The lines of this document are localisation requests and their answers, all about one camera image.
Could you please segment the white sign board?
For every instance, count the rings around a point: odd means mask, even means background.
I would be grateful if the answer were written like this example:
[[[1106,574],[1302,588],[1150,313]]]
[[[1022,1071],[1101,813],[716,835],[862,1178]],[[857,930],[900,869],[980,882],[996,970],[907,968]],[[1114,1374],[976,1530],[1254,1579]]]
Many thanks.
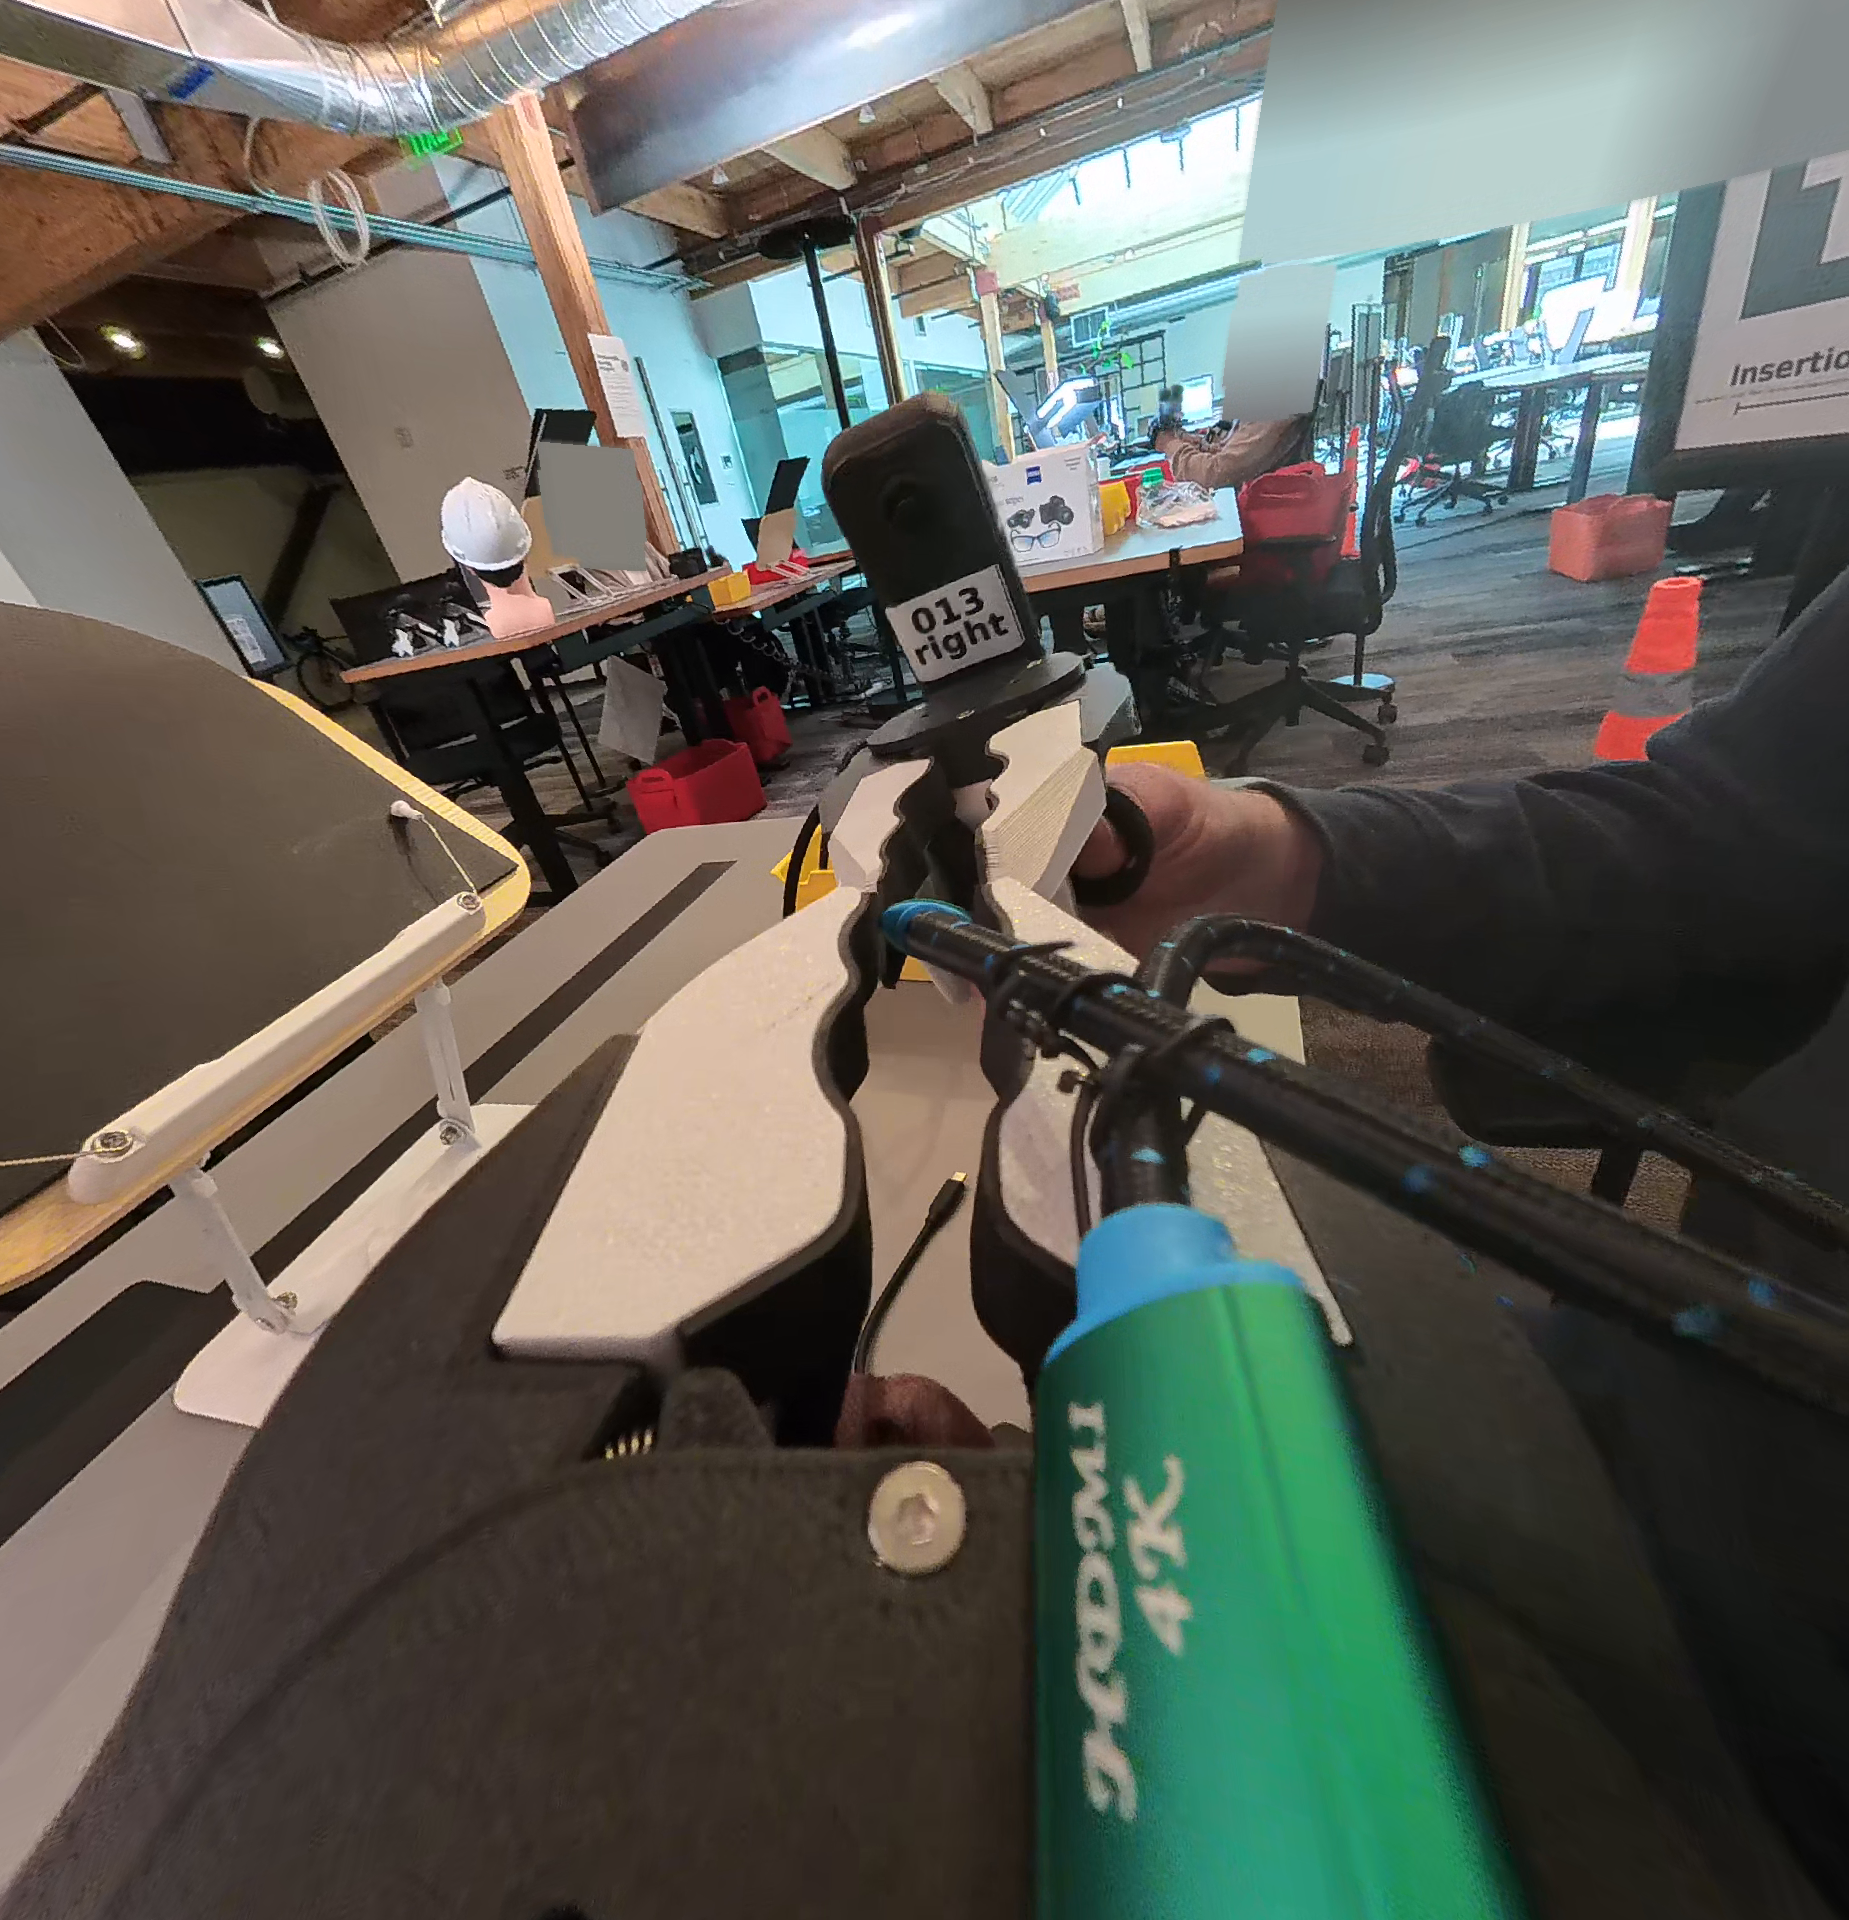
[[[1630,489],[1849,476],[1849,150],[1681,193]]]

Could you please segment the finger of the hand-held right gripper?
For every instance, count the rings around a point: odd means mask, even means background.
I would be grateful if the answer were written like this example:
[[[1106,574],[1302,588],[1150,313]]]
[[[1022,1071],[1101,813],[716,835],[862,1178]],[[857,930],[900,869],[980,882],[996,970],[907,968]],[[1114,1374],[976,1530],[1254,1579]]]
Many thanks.
[[[1003,767],[990,781],[981,829],[981,893],[1012,881],[1036,898],[1072,908],[1072,869],[1104,817],[1098,757],[1080,742],[1030,739],[1015,746],[997,739],[990,754]]]
[[[891,847],[907,832],[905,803],[925,775],[927,760],[880,763],[851,787],[831,826],[831,874],[839,889],[884,888]]]

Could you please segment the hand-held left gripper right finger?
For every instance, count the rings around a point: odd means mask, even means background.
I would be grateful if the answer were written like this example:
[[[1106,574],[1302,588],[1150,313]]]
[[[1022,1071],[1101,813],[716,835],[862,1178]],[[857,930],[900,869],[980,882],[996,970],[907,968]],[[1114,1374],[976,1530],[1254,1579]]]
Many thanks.
[[[999,927],[1025,944],[1068,942],[1072,961],[1089,970],[1132,973],[1138,966],[1125,947],[1021,881],[996,881],[988,897]],[[1060,1286],[1057,1307],[1044,1314],[1052,1330],[1032,1338],[1027,1364],[1033,1366],[1074,1313],[1074,1266],[1080,1244],[1069,1170],[1074,1101],[1060,1092],[1057,1060],[1025,1051],[1012,1032],[1005,1036],[1005,1051],[1008,1068],[1027,1068],[1027,1082],[1021,1092],[999,1095],[994,1115],[997,1140],[987,1149],[984,1163],[999,1176],[999,1220],[1015,1229],[1033,1261],[1054,1268]],[[1330,1340],[1347,1349],[1349,1321],[1258,1140],[1221,1117],[1208,1117],[1192,1140],[1186,1167],[1193,1205],[1226,1223],[1241,1256],[1289,1268],[1318,1304]]]

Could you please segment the orange bin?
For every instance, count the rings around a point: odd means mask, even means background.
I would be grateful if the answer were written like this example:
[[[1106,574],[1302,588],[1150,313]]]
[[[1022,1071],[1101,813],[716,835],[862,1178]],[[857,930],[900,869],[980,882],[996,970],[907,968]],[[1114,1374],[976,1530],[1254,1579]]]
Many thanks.
[[[1647,494],[1565,502],[1549,516],[1544,565],[1571,583],[1656,574],[1664,560],[1673,506],[1673,500]]]

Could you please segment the white printed carton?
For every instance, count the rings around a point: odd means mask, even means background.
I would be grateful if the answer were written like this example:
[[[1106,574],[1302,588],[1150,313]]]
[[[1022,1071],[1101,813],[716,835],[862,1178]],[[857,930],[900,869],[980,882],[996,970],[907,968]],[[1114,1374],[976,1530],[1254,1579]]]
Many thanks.
[[[1089,445],[1063,444],[1007,463],[980,461],[980,476],[1021,571],[1104,552],[1101,477]]]

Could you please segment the wood-edged table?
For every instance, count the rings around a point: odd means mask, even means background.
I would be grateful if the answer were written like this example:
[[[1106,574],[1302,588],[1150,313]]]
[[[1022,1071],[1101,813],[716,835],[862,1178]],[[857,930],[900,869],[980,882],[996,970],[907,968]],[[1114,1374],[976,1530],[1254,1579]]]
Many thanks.
[[[1185,701],[1170,696],[1175,640],[1174,596],[1201,583],[1213,565],[1244,555],[1235,490],[1212,500],[1213,516],[1175,530],[1130,522],[1107,535],[1095,556],[1021,567],[1033,610],[1049,621],[1059,650],[1086,640],[1086,615],[1104,612],[1104,658],[1125,677],[1139,736],[1178,739],[1192,729]]]
[[[563,672],[663,647],[704,621],[714,610],[711,583],[730,574],[730,565],[711,565],[580,604],[518,634],[366,659],[347,668],[345,683],[366,696],[393,758],[418,781],[434,790],[497,792],[507,809],[505,837],[540,876],[531,901],[552,906],[576,889],[567,854],[589,854],[600,864],[607,854],[576,832],[588,814],[550,814],[530,783],[530,767],[566,748],[550,685]]]

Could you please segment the white paper sheet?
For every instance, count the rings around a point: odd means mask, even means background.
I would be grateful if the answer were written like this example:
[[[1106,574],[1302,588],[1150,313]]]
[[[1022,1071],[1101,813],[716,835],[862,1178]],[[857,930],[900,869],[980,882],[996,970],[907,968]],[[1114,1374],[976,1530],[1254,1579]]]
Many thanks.
[[[663,679],[636,659],[613,658],[603,666],[603,696],[596,720],[596,748],[627,763],[648,767],[659,758],[667,719]]]

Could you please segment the black red office chair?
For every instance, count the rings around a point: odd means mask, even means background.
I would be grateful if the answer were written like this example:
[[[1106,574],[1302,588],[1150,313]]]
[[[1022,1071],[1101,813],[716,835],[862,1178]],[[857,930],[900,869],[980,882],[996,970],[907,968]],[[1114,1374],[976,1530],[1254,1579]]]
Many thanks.
[[[1275,471],[1235,490],[1244,555],[1202,576],[1192,650],[1202,668],[1237,650],[1276,677],[1229,701],[1199,686],[1183,720],[1192,739],[1228,739],[1247,754],[1275,726],[1318,711],[1364,740],[1370,766],[1389,758],[1392,679],[1370,676],[1367,640],[1397,589],[1392,494],[1419,419],[1406,404],[1367,494],[1352,459],[1337,471],[1318,461]]]

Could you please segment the wooden post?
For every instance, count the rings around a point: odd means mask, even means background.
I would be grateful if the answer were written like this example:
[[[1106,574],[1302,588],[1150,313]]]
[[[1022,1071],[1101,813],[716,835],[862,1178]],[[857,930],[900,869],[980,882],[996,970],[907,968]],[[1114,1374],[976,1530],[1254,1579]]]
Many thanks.
[[[623,436],[595,355],[595,338],[610,336],[592,261],[583,250],[572,195],[560,177],[543,100],[523,91],[486,122],[512,200],[518,208],[527,250],[552,304],[563,350],[592,413],[600,442],[627,451],[643,496],[648,544],[675,552],[675,526],[642,436]]]

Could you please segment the orange traffic cone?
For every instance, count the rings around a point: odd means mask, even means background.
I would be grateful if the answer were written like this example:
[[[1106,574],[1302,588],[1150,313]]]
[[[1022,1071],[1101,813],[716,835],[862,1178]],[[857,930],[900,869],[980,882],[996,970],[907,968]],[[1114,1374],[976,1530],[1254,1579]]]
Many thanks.
[[[1597,763],[1649,757],[1658,732],[1690,711],[1700,647],[1705,586],[1676,576],[1651,588],[1617,692],[1593,746]]]

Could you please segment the white hard hat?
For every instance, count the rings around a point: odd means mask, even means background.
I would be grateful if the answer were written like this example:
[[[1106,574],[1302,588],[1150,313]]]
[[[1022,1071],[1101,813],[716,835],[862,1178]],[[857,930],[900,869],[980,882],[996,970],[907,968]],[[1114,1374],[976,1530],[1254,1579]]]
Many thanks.
[[[457,565],[502,574],[527,565],[531,532],[507,494],[467,476],[438,502],[438,543]]]

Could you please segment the yellow plastic bin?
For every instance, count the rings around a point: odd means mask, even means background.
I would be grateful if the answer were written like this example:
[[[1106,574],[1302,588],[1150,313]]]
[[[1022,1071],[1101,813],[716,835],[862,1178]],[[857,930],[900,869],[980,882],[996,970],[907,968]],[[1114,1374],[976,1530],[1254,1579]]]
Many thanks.
[[[880,763],[927,760],[925,778],[911,787],[905,803],[907,832],[891,847],[884,888],[878,893],[836,888],[827,898],[792,914],[798,927],[792,945],[799,953],[808,957],[820,951],[836,953],[820,973],[848,977],[856,982],[856,993],[866,995],[873,984],[895,977],[907,959],[920,961],[920,951],[895,947],[884,936],[884,914],[910,902],[963,914],[1008,945],[1049,945],[1025,944],[1005,933],[990,897],[981,893],[981,829],[990,810],[990,781],[1003,767],[1003,760],[990,754],[997,739],[1007,746],[1030,739],[1039,746],[1084,746],[1095,753],[1080,736],[1080,706],[1065,705],[1030,713],[981,746],[952,740],[944,754],[918,753],[895,758],[862,754],[839,772],[838,781],[831,781],[817,803],[828,844],[839,805],[866,772]],[[1104,772],[1118,763],[1156,763],[1195,781],[1205,778],[1201,753],[1188,740],[1129,742],[1112,748],[1106,757],[1095,754]],[[1072,869],[1074,918],[1080,920],[1080,901],[1104,901],[1124,881],[1139,881],[1150,855],[1148,847],[1146,823],[1138,819],[1138,810],[1125,813],[1120,794],[1104,792],[1104,817]],[[1072,961],[1068,942],[1052,944],[1063,959]],[[1129,974],[1179,1007],[1188,1005],[1199,982],[1188,963],[1175,959],[1138,961]]]

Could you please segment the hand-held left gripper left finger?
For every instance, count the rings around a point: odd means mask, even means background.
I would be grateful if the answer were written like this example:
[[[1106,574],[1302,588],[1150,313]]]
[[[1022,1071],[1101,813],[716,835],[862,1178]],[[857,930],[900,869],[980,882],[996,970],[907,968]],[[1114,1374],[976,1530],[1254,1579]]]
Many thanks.
[[[722,1338],[847,1364],[866,1313],[854,1099],[878,902],[839,888],[642,1027],[493,1327],[512,1357],[675,1369]]]

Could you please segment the person's dark top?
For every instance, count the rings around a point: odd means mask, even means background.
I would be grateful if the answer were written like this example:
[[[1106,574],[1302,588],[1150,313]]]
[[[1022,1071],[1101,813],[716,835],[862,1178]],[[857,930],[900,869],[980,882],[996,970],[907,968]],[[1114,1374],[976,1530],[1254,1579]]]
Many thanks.
[[[1849,1429],[1279,1178],[1535,1916],[1849,1916]]]

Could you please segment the white tablet stand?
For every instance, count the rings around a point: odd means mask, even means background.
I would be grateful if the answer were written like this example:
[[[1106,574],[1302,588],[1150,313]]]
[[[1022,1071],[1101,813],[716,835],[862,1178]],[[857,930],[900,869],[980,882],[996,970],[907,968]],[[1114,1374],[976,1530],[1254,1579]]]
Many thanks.
[[[518,855],[301,703],[0,604],[0,1162],[67,1155]],[[60,1179],[0,1170],[0,1220]]]

